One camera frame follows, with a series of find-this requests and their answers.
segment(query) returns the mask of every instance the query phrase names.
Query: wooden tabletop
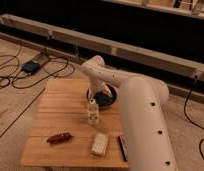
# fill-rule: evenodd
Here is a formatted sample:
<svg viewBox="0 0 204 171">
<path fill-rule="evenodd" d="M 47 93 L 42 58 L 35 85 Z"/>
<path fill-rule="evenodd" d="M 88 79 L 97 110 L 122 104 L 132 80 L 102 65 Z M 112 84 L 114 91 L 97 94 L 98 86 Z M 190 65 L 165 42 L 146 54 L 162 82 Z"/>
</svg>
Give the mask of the wooden tabletop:
<svg viewBox="0 0 204 171">
<path fill-rule="evenodd" d="M 100 111 L 100 122 L 91 126 L 87 122 L 86 91 L 88 80 L 51 79 L 39 105 L 36 119 L 27 139 L 21 164 L 42 167 L 112 167 L 128 168 L 117 140 L 122 134 L 115 102 L 109 109 Z M 106 155 L 91 154 L 93 137 L 97 131 L 109 134 Z M 69 142 L 50 145 L 49 136 L 69 132 Z"/>
</svg>

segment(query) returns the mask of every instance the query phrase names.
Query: cable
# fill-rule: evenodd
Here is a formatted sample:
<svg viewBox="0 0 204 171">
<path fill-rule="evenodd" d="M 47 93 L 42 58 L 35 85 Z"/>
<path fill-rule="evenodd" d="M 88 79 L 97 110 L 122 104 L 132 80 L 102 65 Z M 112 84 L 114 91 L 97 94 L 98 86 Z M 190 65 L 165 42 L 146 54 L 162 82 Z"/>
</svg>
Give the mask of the cable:
<svg viewBox="0 0 204 171">
<path fill-rule="evenodd" d="M 199 128 L 201 128 L 201 129 L 204 130 L 204 127 L 203 127 L 203 126 L 197 124 L 195 121 L 193 121 L 192 119 L 190 119 L 190 117 L 188 116 L 187 111 L 186 111 L 187 102 L 189 101 L 189 98 L 190 98 L 190 96 L 191 96 L 191 94 L 192 94 L 192 91 L 194 90 L 194 87 L 195 87 L 197 81 L 198 81 L 198 77 L 195 77 L 193 86 L 192 86 L 192 88 L 190 89 L 190 91 L 189 91 L 189 93 L 188 93 L 188 95 L 187 95 L 187 97 L 186 97 L 186 100 L 185 100 L 185 103 L 184 103 L 184 115 L 185 115 L 186 119 L 187 119 L 191 124 L 193 124 L 193 125 L 195 125 L 195 126 L 197 126 L 197 127 L 199 127 Z"/>
<path fill-rule="evenodd" d="M 29 109 L 29 107 L 38 99 L 38 97 L 43 93 L 45 88 L 43 88 L 31 102 L 25 107 L 25 109 L 14 119 L 14 121 L 5 129 L 5 131 L 0 135 L 0 139 L 5 135 L 5 133 L 13 126 L 13 124 Z"/>
<path fill-rule="evenodd" d="M 12 80 L 12 82 L 11 82 L 12 87 L 14 87 L 15 89 L 31 88 L 31 87 L 33 87 L 33 86 L 39 84 L 40 82 L 42 82 L 43 80 L 45 80 L 45 79 L 47 79 L 47 78 L 49 78 L 49 77 L 51 77 L 51 76 L 56 76 L 57 73 L 63 71 L 64 69 L 66 69 L 66 68 L 68 67 L 69 64 L 68 64 L 68 59 L 67 59 L 67 58 L 57 57 L 56 59 L 64 59 L 64 60 L 66 60 L 66 63 L 59 62 L 59 63 L 65 64 L 65 66 L 62 67 L 61 69 L 59 69 L 59 70 L 53 72 L 53 73 L 48 73 L 47 76 L 43 77 L 42 79 L 38 80 L 37 82 L 35 82 L 35 83 L 31 84 L 31 85 L 27 85 L 27 86 L 23 86 L 23 87 L 15 85 L 15 83 L 16 83 L 18 80 L 20 80 L 20 78 L 18 77 L 19 74 L 22 72 L 22 71 L 20 71 L 20 72 L 17 73 L 17 75 L 13 78 L 13 80 Z M 72 66 L 72 71 L 71 71 L 71 73 L 69 73 L 69 74 L 67 74 L 67 75 L 65 75 L 65 76 L 63 76 L 63 77 L 68 77 L 68 76 L 72 75 L 72 74 L 75 72 L 74 66 L 73 66 L 73 65 L 70 65 L 70 66 Z"/>
<path fill-rule="evenodd" d="M 201 157 L 203 158 L 203 160 L 204 160 L 204 154 L 203 154 L 203 152 L 202 152 L 202 144 L 203 144 L 203 142 L 204 142 L 204 138 L 200 141 L 200 143 L 199 143 L 199 151 L 200 151 L 200 154 L 201 154 Z"/>
<path fill-rule="evenodd" d="M 194 90 L 194 87 L 195 87 L 195 85 L 196 85 L 196 83 L 197 83 L 197 80 L 198 80 L 198 77 L 196 76 L 195 79 L 194 79 L 193 86 L 192 86 L 192 88 L 190 89 L 190 91 L 189 91 L 189 93 L 188 93 L 188 95 L 187 95 L 187 97 L 186 97 L 186 100 L 185 100 L 185 103 L 184 103 L 184 115 L 185 115 L 186 119 L 187 119 L 191 124 L 193 124 L 193 125 L 195 125 L 195 126 L 201 128 L 202 130 L 204 130 L 204 127 L 201 126 L 201 125 L 199 125 L 199 124 L 197 124 L 197 123 L 194 122 L 192 119 L 190 119 L 190 117 L 188 116 L 188 114 L 187 114 L 187 112 L 186 112 L 187 102 L 188 102 L 188 100 L 189 100 L 189 98 L 190 98 L 190 96 L 191 96 L 191 94 L 192 94 L 192 91 Z M 202 151 L 202 144 L 203 144 L 203 142 L 204 142 L 204 138 L 200 140 L 198 147 L 199 147 L 199 152 L 200 152 L 200 154 L 201 154 L 201 157 L 202 157 L 202 159 L 204 160 L 204 153 L 203 153 L 203 151 Z"/>
<path fill-rule="evenodd" d="M 8 18 L 9 18 L 9 21 L 11 22 L 11 25 L 16 28 L 14 22 L 12 21 L 10 15 L 8 14 Z M 20 55 L 21 51 L 22 51 L 22 40 L 19 39 L 19 50 L 18 52 L 15 54 L 15 55 L 0 55 L 0 58 L 6 58 L 6 57 L 11 57 L 9 60 L 3 62 L 0 64 L 0 71 L 2 71 L 3 69 L 7 68 L 7 67 L 15 67 L 15 70 L 12 71 L 10 74 L 8 75 L 0 75 L 0 90 L 9 86 L 10 83 L 11 83 L 11 78 L 13 78 L 13 74 L 15 74 L 17 72 L 17 70 L 19 69 L 19 66 L 20 66 L 20 61 L 18 59 L 18 56 Z M 12 62 L 13 60 L 16 60 L 16 64 L 15 65 L 6 65 L 10 62 Z"/>
</svg>

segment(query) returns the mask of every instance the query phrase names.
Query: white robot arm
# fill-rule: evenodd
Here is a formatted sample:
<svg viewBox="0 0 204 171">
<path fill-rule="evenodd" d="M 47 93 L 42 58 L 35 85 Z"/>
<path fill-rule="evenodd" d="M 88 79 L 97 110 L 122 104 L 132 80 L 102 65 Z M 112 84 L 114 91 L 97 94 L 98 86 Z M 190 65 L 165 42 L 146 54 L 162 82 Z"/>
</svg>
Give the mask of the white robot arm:
<svg viewBox="0 0 204 171">
<path fill-rule="evenodd" d="M 141 74 L 107 69 L 102 57 L 82 64 L 90 78 L 91 95 L 108 92 L 105 83 L 119 87 L 119 114 L 131 171 L 177 171 L 160 104 L 169 90 L 160 80 Z"/>
</svg>

